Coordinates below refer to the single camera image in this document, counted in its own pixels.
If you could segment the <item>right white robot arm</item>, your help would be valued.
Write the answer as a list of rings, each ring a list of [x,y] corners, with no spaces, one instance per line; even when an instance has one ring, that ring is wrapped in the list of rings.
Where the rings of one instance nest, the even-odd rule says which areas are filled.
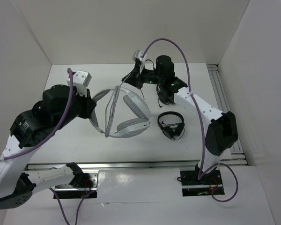
[[[220,155],[237,140],[237,123],[235,115],[214,108],[194,92],[188,85],[176,77],[171,57],[157,57],[155,68],[145,68],[146,59],[133,56],[135,63],[132,71],[122,81],[138,89],[143,84],[156,85],[159,101],[163,104],[179,105],[190,113],[198,115],[202,137],[202,158],[195,166],[195,179],[205,184],[211,179],[211,173],[220,164]]]

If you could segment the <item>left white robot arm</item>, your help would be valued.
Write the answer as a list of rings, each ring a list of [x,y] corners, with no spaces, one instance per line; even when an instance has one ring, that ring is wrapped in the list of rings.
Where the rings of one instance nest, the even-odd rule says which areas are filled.
[[[66,108],[69,92],[69,86],[52,86],[43,92],[42,100],[13,122],[2,153],[8,159],[0,161],[0,210],[17,208],[33,194],[53,186],[81,188],[92,183],[89,174],[74,162],[45,172],[25,170],[39,144],[51,137]]]

